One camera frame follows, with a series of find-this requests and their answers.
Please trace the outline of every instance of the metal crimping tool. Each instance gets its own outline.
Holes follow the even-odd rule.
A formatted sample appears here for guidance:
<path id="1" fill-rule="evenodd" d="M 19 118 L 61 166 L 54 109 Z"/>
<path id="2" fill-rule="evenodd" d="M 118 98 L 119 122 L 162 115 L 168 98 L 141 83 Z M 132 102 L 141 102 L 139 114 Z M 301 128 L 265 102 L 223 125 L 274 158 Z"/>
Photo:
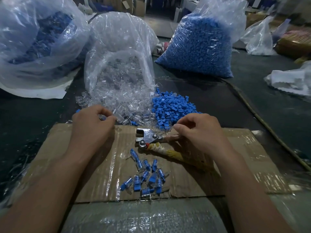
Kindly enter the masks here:
<path id="1" fill-rule="evenodd" d="M 150 128 L 137 128 L 136 134 L 141 134 L 143 137 L 136 137 L 136 142 L 139 148 L 146 150 L 151 143 L 167 143 L 170 141 L 177 141 L 181 138 L 180 135 L 159 135 Z"/>

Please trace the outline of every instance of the person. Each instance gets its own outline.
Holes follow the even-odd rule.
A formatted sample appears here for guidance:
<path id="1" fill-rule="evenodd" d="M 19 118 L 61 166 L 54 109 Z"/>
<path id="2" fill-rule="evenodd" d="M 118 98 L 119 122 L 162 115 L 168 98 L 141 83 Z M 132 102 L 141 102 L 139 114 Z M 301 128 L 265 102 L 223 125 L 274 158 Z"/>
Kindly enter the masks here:
<path id="1" fill-rule="evenodd" d="M 101 121 L 99 114 L 107 116 Z M 95 152 L 114 129 L 115 117 L 94 105 L 72 117 L 66 153 L 13 204 L 0 219 L 1 232 L 57 232 L 78 180 Z M 235 232 L 294 232 L 255 180 L 243 157 L 208 114 L 188 114 L 174 129 L 217 164 Z"/>

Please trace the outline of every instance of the bag of blue plastic parts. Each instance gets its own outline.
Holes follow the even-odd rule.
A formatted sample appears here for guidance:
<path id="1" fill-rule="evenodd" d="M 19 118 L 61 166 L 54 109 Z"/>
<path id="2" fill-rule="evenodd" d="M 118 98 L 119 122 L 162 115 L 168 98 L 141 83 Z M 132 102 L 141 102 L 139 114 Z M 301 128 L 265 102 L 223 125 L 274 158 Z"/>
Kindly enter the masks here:
<path id="1" fill-rule="evenodd" d="M 1 0 L 0 82 L 52 86 L 85 60 L 90 27 L 72 0 Z"/>
<path id="2" fill-rule="evenodd" d="M 166 51 L 155 61 L 168 68 L 232 77 L 232 44 L 246 26 L 246 0 L 200 0 L 181 19 Z"/>

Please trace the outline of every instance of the cardboard sheet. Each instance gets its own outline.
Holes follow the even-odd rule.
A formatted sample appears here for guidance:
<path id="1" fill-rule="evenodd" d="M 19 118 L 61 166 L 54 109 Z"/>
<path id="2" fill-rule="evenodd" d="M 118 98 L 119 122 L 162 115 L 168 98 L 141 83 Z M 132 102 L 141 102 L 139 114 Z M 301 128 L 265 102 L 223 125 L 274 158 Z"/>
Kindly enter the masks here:
<path id="1" fill-rule="evenodd" d="M 71 135 L 71 124 L 56 124 L 50 130 L 45 142 L 41 146 L 37 156 L 30 164 L 24 177 L 15 188 L 10 202 L 14 202 L 18 196 L 40 176 L 53 161 L 61 157 L 68 146 Z M 246 160 L 250 170 L 254 173 L 256 180 L 261 183 L 266 193 L 290 193 L 288 184 L 279 173 L 276 165 L 265 152 L 264 148 L 255 139 L 248 129 L 224 128 L 224 132 L 233 147 Z M 120 185 L 129 177 L 137 174 L 135 162 L 130 158 L 129 151 L 135 147 L 136 127 L 116 126 L 111 137 L 91 159 L 80 184 L 76 190 L 76 203 L 117 201 L 117 200 L 138 200 L 139 192 L 120 192 Z M 164 172 L 170 172 L 163 188 L 168 192 L 153 198 L 169 197 L 196 197 L 224 195 L 221 187 L 221 176 L 216 165 L 203 153 L 196 150 L 190 142 L 183 140 L 174 143 L 173 146 L 164 144 L 167 147 L 183 152 L 183 155 L 191 156 L 204 162 L 208 172 L 197 170 L 187 164 L 178 163 L 174 160 L 167 160 L 156 153 L 139 153 L 141 160 L 147 159 L 149 163 L 156 157 L 158 167 Z"/>

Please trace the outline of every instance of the hand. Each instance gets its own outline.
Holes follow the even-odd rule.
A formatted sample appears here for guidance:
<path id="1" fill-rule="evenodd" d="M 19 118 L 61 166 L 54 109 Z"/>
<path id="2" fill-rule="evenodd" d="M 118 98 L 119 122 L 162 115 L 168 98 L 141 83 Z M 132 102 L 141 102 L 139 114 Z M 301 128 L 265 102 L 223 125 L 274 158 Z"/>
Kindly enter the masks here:
<path id="1" fill-rule="evenodd" d="M 197 149 L 209 154 L 212 159 L 233 150 L 217 118 L 208 114 L 187 114 L 179 119 L 173 128 L 188 138 Z"/>
<path id="2" fill-rule="evenodd" d="M 101 121 L 99 114 L 105 115 L 106 120 Z M 106 142 L 115 120 L 111 111 L 101 105 L 90 106 L 75 113 L 72 116 L 72 133 L 67 152 L 73 151 L 91 158 Z"/>

